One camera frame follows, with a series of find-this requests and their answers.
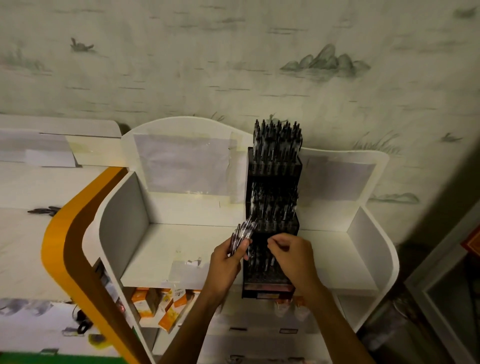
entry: hand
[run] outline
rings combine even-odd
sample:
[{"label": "hand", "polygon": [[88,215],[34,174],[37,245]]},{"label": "hand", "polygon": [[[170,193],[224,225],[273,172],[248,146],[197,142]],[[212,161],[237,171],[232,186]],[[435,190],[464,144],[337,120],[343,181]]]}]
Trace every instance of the hand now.
[{"label": "hand", "polygon": [[299,236],[277,234],[267,240],[268,249],[275,256],[285,275],[300,292],[307,292],[313,285],[321,284],[312,244]]},{"label": "hand", "polygon": [[227,257],[230,239],[225,240],[213,251],[210,257],[207,279],[202,289],[202,294],[208,295],[210,299],[214,300],[216,305],[219,305],[225,298],[235,277],[240,272],[242,257],[248,260],[246,252],[251,241],[244,239],[238,246],[235,254]]}]

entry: person's left hand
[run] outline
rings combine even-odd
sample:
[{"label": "person's left hand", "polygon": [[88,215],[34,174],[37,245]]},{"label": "person's left hand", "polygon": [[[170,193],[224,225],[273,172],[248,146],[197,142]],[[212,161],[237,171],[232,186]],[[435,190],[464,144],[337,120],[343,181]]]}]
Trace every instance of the person's left hand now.
[{"label": "person's left hand", "polygon": [[225,240],[213,251],[210,258],[207,279],[202,289],[202,293],[207,294],[217,305],[225,298],[235,277],[240,272],[241,259],[244,258],[248,260],[246,252],[251,241],[244,239],[238,246],[235,254],[227,257],[230,239],[231,238]]}]

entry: green surface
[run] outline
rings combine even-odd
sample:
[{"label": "green surface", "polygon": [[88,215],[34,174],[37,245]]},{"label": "green surface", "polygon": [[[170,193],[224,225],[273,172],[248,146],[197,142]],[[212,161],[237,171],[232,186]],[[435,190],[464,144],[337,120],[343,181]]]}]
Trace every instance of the green surface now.
[{"label": "green surface", "polygon": [[123,358],[104,356],[40,355],[37,353],[3,352],[0,364],[127,364]]}]

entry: wall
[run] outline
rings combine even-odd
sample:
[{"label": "wall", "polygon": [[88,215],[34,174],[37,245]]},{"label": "wall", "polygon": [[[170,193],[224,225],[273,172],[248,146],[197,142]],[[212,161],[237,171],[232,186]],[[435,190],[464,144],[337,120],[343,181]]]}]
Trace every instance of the wall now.
[{"label": "wall", "polygon": [[390,154],[369,209],[400,243],[480,136],[475,6],[0,0],[0,112],[297,120],[305,146]]}]

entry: curved shelf edge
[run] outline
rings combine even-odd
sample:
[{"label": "curved shelf edge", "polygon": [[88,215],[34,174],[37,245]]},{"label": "curved shelf edge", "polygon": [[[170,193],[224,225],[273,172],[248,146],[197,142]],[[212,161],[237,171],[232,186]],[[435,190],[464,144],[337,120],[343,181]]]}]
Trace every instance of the curved shelf edge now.
[{"label": "curved shelf edge", "polygon": [[100,332],[129,364],[150,363],[143,346],[127,324],[88,263],[82,238],[105,196],[127,174],[109,167],[52,218],[42,243],[47,272],[85,311]]}]

